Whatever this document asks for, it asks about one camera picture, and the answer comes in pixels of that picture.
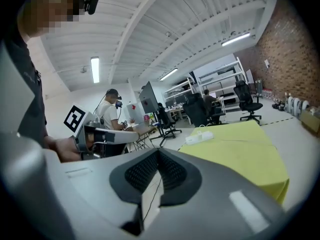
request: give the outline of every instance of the brick wall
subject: brick wall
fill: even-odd
[[[288,0],[278,0],[256,46],[236,52],[244,70],[283,99],[285,92],[320,106],[320,61],[303,21]],[[268,59],[270,67],[266,68]]]

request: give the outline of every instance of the white t-shirt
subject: white t-shirt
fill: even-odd
[[[96,109],[97,115],[100,118],[103,118],[104,120],[104,125],[110,129],[114,130],[111,121],[117,119],[118,120],[118,115],[117,115],[117,108],[116,106],[112,105],[110,102],[103,100],[98,108]]]

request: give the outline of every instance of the floor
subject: floor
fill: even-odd
[[[301,122],[291,114],[273,109],[271,100],[259,99],[259,102],[263,104],[263,108],[256,114],[262,116],[261,128],[276,146],[290,178],[288,192],[283,204],[284,210],[287,211],[302,202],[308,196],[314,184],[319,173],[320,140],[305,130]],[[221,120],[225,120],[226,123],[236,123],[239,122],[240,117],[247,115],[240,110],[230,111]],[[194,130],[194,126],[189,125],[186,119],[178,121],[176,128],[182,130],[182,133],[177,133],[175,139],[165,140],[164,148],[178,150],[185,143],[185,138]],[[157,139],[153,141],[153,144],[158,146],[160,142],[161,139]],[[161,176],[157,173],[142,195],[145,228],[148,228],[159,212],[160,196],[164,193],[160,180]]]

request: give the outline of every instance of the table covered with cloth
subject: table covered with cloth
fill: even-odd
[[[284,202],[289,176],[271,140],[255,121],[195,128],[214,138],[183,145],[180,152],[229,167],[262,188],[279,204]]]

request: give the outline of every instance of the brown box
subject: brown box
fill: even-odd
[[[302,110],[300,120],[305,128],[320,138],[320,118],[312,115],[308,110]]]

